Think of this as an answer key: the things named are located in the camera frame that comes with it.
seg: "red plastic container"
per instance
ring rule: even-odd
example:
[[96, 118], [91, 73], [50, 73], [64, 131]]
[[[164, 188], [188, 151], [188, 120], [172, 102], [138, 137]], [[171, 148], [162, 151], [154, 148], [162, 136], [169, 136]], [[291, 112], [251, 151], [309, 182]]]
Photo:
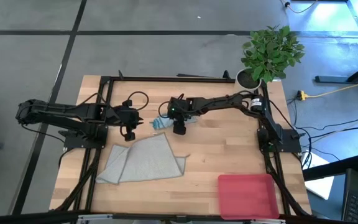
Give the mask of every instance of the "red plastic container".
[[275, 219], [280, 215], [271, 175], [220, 175], [218, 192], [225, 220]]

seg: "gray cloth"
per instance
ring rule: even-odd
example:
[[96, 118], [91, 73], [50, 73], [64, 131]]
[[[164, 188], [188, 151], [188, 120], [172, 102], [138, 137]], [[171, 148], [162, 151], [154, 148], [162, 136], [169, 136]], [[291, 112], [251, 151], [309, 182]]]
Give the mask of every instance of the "gray cloth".
[[175, 157], [165, 134], [135, 142], [131, 147], [113, 146], [105, 170], [96, 183], [132, 182], [180, 177], [186, 157]]

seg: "wooden table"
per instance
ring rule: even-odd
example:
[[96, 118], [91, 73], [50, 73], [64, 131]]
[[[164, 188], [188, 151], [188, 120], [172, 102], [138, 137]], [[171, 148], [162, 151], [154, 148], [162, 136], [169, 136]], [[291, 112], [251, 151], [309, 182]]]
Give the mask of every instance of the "wooden table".
[[[86, 75], [77, 103], [98, 91], [100, 76]], [[243, 115], [239, 110], [210, 111], [198, 117], [196, 123], [187, 124], [184, 136], [172, 133], [172, 127], [154, 131], [149, 124], [158, 116], [158, 106], [171, 96], [202, 96], [205, 98], [233, 93], [232, 83], [180, 83], [116, 81], [111, 105], [120, 105], [134, 91], [143, 91], [150, 98], [149, 105], [141, 110], [144, 124], [134, 130], [136, 139], [143, 139], [165, 132], [175, 156], [190, 154], [186, 160], [183, 177], [143, 182], [126, 182], [119, 185], [96, 184], [92, 212], [219, 215], [218, 176], [221, 174], [264, 174], [265, 164], [259, 152], [256, 130], [257, 120]], [[270, 99], [289, 118], [281, 82], [268, 84]], [[133, 107], [145, 103], [145, 97], [134, 95]], [[272, 108], [276, 123], [289, 128], [280, 114]], [[110, 127], [106, 147], [102, 150], [98, 174], [104, 170], [114, 144], [130, 146], [119, 134], [119, 128]], [[58, 207], [78, 182], [84, 149], [69, 152], [62, 160], [53, 191], [50, 208]], [[285, 183], [296, 201], [311, 213], [299, 161], [290, 153], [281, 153]], [[81, 208], [85, 206], [87, 187], [83, 191]], [[276, 186], [277, 203], [283, 213], [280, 191]]]

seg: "concrete floor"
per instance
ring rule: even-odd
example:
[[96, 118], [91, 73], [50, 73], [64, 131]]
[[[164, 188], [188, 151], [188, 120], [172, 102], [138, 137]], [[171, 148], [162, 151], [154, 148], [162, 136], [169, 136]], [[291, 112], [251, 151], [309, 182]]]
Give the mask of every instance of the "concrete floor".
[[[303, 9], [308, 4], [291, 5]], [[80, 0], [0, 0], [0, 29], [70, 30], [79, 5]], [[294, 14], [284, 10], [279, 0], [88, 0], [80, 30], [255, 30], [275, 24], [289, 24], [292, 30], [302, 31], [358, 30], [343, 2], [319, 2], [303, 14]], [[220, 77], [224, 70], [235, 75], [243, 66], [239, 58], [246, 39], [213, 35], [77, 36], [57, 102], [75, 103], [83, 75], [117, 75], [119, 69], [127, 76], [187, 73]], [[0, 151], [0, 215], [9, 212], [35, 136], [14, 119], [17, 104], [29, 98], [48, 100], [67, 41], [68, 36], [0, 36], [0, 141], [4, 143]], [[316, 75], [350, 76], [358, 70], [358, 38], [302, 37], [300, 41], [306, 47], [306, 55], [301, 64], [286, 71], [283, 85], [288, 99], [298, 90], [314, 95], [343, 87], [315, 83]], [[356, 119], [358, 87], [297, 106], [299, 127], [322, 127]], [[55, 134], [57, 130], [51, 127], [48, 132]], [[311, 130], [310, 134], [319, 133]], [[313, 147], [340, 159], [357, 155], [358, 130], [337, 134]], [[48, 210], [61, 153], [62, 144], [46, 137], [24, 212]], [[335, 161], [329, 155], [316, 153]], [[341, 203], [337, 200], [340, 190], [334, 193], [325, 204]], [[310, 195], [313, 210], [340, 218], [340, 207], [327, 211], [314, 197]]]

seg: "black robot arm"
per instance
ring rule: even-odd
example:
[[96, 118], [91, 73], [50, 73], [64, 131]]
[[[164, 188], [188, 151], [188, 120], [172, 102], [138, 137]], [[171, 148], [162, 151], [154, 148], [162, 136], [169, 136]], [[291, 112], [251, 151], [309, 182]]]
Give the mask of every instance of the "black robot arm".
[[168, 103], [168, 117], [174, 120], [173, 132], [185, 134], [185, 121], [192, 116], [200, 116], [212, 110], [236, 108], [245, 115], [261, 121], [267, 131], [268, 142], [282, 142], [283, 129], [274, 122], [272, 114], [267, 109], [268, 103], [263, 96], [248, 91], [209, 99], [191, 97], [184, 100], [182, 94], [178, 98], [171, 97]]
[[125, 127], [127, 133], [122, 134], [125, 140], [135, 139], [132, 130], [142, 124], [139, 121], [143, 119], [139, 117], [139, 112], [130, 106], [131, 100], [115, 107], [102, 103], [81, 103], [75, 106], [27, 100], [19, 105], [16, 119], [21, 125], [46, 123], [67, 129], [59, 131], [66, 137], [67, 148], [103, 148], [108, 126]]

